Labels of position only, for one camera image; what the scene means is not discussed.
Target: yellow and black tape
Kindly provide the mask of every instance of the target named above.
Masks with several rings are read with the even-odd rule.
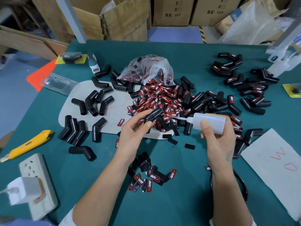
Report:
[[[199,26],[199,29],[200,29],[200,32],[201,32],[201,37],[202,37],[202,40],[203,40],[203,43],[206,44],[206,39],[205,39],[205,35],[204,35],[204,30],[201,26]]]

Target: yellow utility knife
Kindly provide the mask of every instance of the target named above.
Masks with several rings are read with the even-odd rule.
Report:
[[[0,162],[5,162],[9,159],[14,159],[32,149],[34,149],[35,147],[45,143],[47,140],[50,139],[49,135],[51,135],[52,133],[53,133],[53,131],[51,131],[51,130],[42,131],[36,137],[33,137],[31,140],[27,141],[26,143],[22,144],[21,146],[11,150],[9,154],[7,154],[2,159],[0,159]]]

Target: black cable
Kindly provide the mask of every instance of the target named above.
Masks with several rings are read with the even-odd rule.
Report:
[[[239,174],[235,170],[233,170],[233,173],[234,173],[234,176],[241,183],[241,186],[242,186],[241,194],[243,195],[243,198],[244,198],[245,202],[247,202],[247,200],[248,200],[248,190],[246,188],[246,184],[244,183],[243,179],[239,176]],[[212,190],[212,171],[211,171],[210,178],[209,178],[209,186],[210,186],[211,192],[213,192],[213,190]]]
[[[49,214],[47,214],[45,217],[46,217],[46,220],[49,221],[54,226],[58,226],[60,224],[59,222],[57,222],[56,220],[51,218],[51,216]]]

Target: white sleeve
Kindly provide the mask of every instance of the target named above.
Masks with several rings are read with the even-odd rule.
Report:
[[[72,219],[73,209],[64,217],[59,226],[76,226]]]
[[[213,222],[212,222],[212,219],[209,220],[209,224],[210,224],[210,226],[214,226],[214,224],[213,224]],[[256,224],[255,224],[255,222],[254,222],[254,219],[253,219],[252,226],[256,226]]]

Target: blue floor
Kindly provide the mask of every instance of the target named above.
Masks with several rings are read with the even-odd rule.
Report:
[[[152,27],[149,42],[203,43],[197,26]],[[0,139],[17,128],[38,92],[26,78],[49,60],[29,53],[17,52],[0,71]],[[49,222],[14,220],[9,226],[49,226]]]

